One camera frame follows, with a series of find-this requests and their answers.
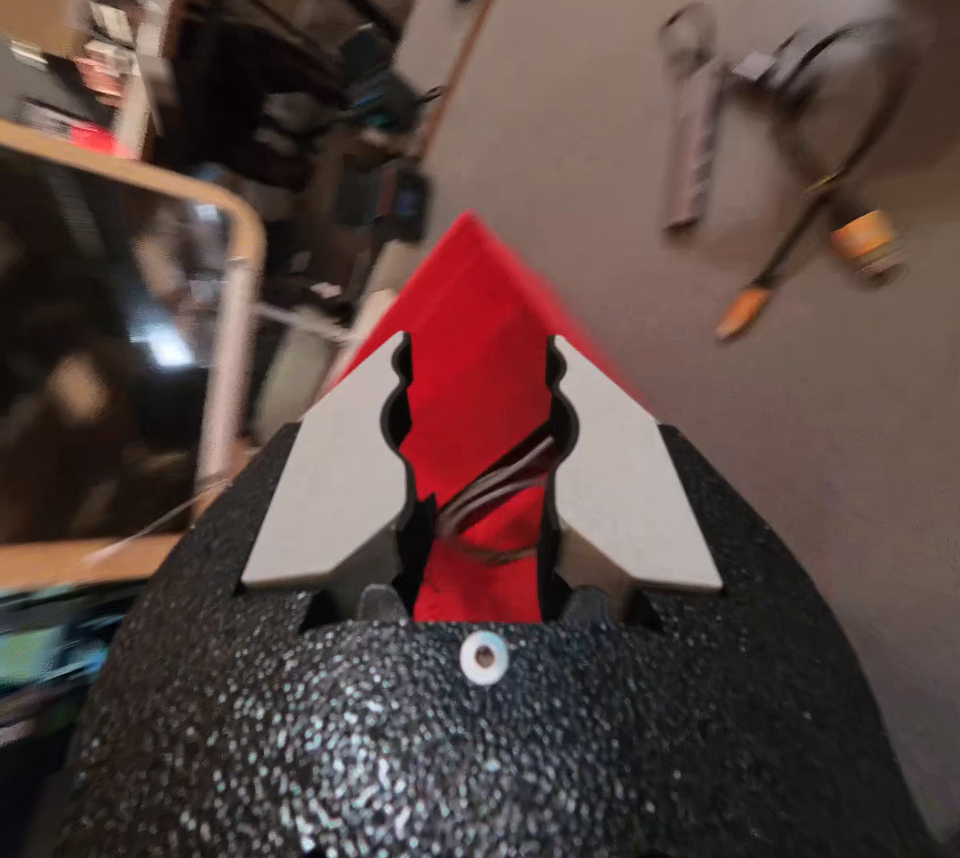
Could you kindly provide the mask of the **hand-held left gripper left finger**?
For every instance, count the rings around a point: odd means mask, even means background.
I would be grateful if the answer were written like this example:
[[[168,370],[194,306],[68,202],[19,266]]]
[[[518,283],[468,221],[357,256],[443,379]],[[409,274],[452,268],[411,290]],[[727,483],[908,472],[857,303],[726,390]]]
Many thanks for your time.
[[[246,587],[366,587],[402,571],[417,503],[412,338],[389,337],[310,408],[254,541]]]

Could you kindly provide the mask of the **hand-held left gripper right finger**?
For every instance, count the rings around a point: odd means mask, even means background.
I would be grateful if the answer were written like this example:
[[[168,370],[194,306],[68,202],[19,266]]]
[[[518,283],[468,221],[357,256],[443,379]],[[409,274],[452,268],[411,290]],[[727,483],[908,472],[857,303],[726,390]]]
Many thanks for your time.
[[[656,419],[563,336],[558,402],[572,442],[558,461],[556,572],[572,589],[719,592],[723,580]]]

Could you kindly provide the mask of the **grey usb hub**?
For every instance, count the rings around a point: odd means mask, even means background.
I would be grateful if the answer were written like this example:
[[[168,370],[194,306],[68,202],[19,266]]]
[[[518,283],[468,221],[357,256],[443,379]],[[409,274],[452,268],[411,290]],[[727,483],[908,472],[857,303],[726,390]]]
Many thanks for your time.
[[[668,234],[690,230],[706,212],[725,74],[723,60],[714,57],[678,85],[664,213]]]

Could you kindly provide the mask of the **white stand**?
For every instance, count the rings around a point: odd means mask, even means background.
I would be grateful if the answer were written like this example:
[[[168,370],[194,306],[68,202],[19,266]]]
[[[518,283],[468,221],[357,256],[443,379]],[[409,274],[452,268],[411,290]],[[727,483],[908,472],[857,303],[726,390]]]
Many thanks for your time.
[[[253,261],[232,257],[227,260],[225,271],[198,444],[198,490],[216,486],[230,476],[260,321],[305,331],[335,345],[351,339],[351,332],[345,327],[327,320],[312,321],[302,312],[261,301],[259,270]]]

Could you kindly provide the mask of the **red plastic bin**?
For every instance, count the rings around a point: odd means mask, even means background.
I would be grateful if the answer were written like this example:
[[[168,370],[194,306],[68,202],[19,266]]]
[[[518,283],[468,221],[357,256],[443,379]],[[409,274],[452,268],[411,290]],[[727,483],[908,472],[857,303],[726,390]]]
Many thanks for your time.
[[[538,561],[546,480],[570,435],[553,416],[548,338],[594,348],[474,212],[459,216],[347,367],[412,338],[413,427],[402,454],[417,509],[392,582],[421,622],[552,620],[570,587]]]

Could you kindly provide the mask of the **black power bank with display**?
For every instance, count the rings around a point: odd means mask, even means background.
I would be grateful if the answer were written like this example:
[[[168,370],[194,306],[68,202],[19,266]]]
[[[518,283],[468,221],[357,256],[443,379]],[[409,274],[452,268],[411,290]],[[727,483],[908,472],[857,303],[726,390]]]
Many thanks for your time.
[[[347,169],[333,209],[334,222],[369,232],[379,240],[422,241],[430,201],[426,177],[404,161],[370,169]]]

